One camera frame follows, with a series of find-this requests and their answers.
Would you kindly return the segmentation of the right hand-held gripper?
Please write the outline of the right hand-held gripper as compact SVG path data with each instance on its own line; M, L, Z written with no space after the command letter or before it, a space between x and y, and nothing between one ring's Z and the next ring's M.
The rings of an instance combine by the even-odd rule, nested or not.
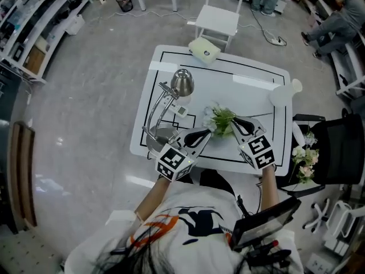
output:
M255 170L261 170L274 164L271 140L264 134L266 129L259 120L247 116L235 116L230 126L239 143L238 150L250 166Z

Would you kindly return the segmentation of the black chest tablet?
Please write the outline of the black chest tablet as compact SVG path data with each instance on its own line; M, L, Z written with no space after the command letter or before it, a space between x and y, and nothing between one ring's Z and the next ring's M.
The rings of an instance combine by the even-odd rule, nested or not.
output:
M229 242L233 251L259 244L264 238L276 233L291 222L301 201L290 197L255 215L237 220Z

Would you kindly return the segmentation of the person's black trousers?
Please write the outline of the person's black trousers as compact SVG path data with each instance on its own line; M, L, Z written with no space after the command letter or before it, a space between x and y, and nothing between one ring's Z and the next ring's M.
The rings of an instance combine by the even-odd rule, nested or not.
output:
M182 183L188 186L188 192L201 200L210 203L234 203L236 196L231 185L216 170L205 169L200 172L198 184L194 184L189 174L183 177Z

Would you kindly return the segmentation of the black mesh office chair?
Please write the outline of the black mesh office chair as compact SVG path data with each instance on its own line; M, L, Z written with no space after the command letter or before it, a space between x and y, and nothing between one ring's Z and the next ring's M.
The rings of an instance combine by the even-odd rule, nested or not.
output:
M314 176L307 188L299 180L299 168L291 160L285 176L277 177L279 190L301 198L317 193L330 184L359 184L365 165L365 133L358 114L349 114L340 119L326 120L323 116L296 114L293 121L300 122L302 133L312 132L317 142L312 148L318 150L319 160L314 165Z

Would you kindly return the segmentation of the person's right forearm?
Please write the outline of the person's right forearm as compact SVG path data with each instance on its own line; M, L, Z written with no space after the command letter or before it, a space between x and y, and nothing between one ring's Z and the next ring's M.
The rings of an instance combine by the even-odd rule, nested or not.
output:
M261 211L269 209L279 203L278 189L273 165L262 171Z

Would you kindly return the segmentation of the open white metal shelving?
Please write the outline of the open white metal shelving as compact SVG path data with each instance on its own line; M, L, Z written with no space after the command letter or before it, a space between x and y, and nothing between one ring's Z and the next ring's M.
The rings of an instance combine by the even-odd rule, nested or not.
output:
M311 14L312 28L321 25L339 9L336 0L303 1ZM336 94L350 100L365 95L365 23L352 41L337 48L328 56L335 69L338 85Z

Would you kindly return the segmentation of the cluttered white shelving unit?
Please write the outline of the cluttered white shelving unit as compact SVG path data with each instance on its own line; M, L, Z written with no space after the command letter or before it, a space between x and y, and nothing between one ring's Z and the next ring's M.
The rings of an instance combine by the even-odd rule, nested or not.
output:
M92 0L0 0L0 65L29 82L44 73L65 34Z

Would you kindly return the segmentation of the pale blue flower bunch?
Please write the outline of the pale blue flower bunch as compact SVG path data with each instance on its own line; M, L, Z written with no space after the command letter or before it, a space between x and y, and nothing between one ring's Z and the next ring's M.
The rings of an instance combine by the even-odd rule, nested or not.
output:
M303 135L305 146L312 147L318 140L312 131L309 131Z

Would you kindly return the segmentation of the brown wooden bench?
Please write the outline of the brown wooden bench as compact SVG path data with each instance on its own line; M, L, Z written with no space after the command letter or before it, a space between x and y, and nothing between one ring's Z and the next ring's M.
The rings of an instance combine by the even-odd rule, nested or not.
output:
M32 179L34 140L34 130L22 122L14 123L9 159L11 196L17 215L36 227Z

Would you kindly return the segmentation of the pale blue green flowers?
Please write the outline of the pale blue green flowers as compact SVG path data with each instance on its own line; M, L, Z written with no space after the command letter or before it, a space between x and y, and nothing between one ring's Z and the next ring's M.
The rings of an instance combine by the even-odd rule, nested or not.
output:
M203 114L202 127L210 129L213 137L227 138L234 136L230 122L235 116L239 115L231 111L229 108L218 104L217 102L213 106L205 107ZM247 117L257 119L258 116L264 116L268 114L259 114Z

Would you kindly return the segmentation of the white wooden chair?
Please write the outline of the white wooden chair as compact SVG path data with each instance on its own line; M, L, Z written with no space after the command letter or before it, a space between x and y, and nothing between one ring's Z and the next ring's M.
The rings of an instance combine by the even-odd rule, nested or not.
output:
M205 0L195 22L195 38L204 37L224 44L226 51L237 31L242 0L237 1L237 10L233 12L213 7Z

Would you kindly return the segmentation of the white table with black lines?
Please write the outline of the white table with black lines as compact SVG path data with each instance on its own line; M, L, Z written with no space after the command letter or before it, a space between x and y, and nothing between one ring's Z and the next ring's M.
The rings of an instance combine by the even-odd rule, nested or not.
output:
M135 155L148 156L146 122L155 124L163 106L156 104L162 93L161 82L170 82L176 69L185 68L193 77L194 91L186 104L188 113L181 118L167 112L163 125L178 131L201 127L204 110L220 104L239 116L252 116L260 121L272 139L276 174L288 173L291 158L291 102L285 107L273 106L269 95L279 85L290 83L287 71L251 59L222 53L206 65L186 47L159 45L155 48L136 114L130 150Z

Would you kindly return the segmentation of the person's left forearm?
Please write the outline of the person's left forearm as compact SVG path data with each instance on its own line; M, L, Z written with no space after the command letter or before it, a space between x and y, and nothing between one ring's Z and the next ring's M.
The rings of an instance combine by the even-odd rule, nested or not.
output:
M161 204L170 184L171 182L165 177L158 178L157 182L135 210L140 224L143 224Z

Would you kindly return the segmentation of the white vase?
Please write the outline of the white vase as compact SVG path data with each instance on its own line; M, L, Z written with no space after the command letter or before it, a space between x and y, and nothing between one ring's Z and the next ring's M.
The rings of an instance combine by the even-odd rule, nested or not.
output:
M269 95L269 99L274 107L285 107L291 103L293 96L303 90L300 80L293 79L287 85L276 87Z

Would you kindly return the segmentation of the silver desk lamp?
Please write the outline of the silver desk lamp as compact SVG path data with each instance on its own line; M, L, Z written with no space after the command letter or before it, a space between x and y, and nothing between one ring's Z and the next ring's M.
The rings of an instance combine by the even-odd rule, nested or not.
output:
M170 84L168 82L160 82L159 86L162 88L162 93L152 107L147 123L142 127L146 133L147 149L153 156L157 156L163 147L166 144L170 144L177 136L176 128L173 126L160 127L161 122L174 101L190 96L193 93L194 80L192 74L187 69L180 68L173 74ZM165 104L160 116L157 118L156 124L152 127L151 122L156 109L166 97L169 97L169 101Z

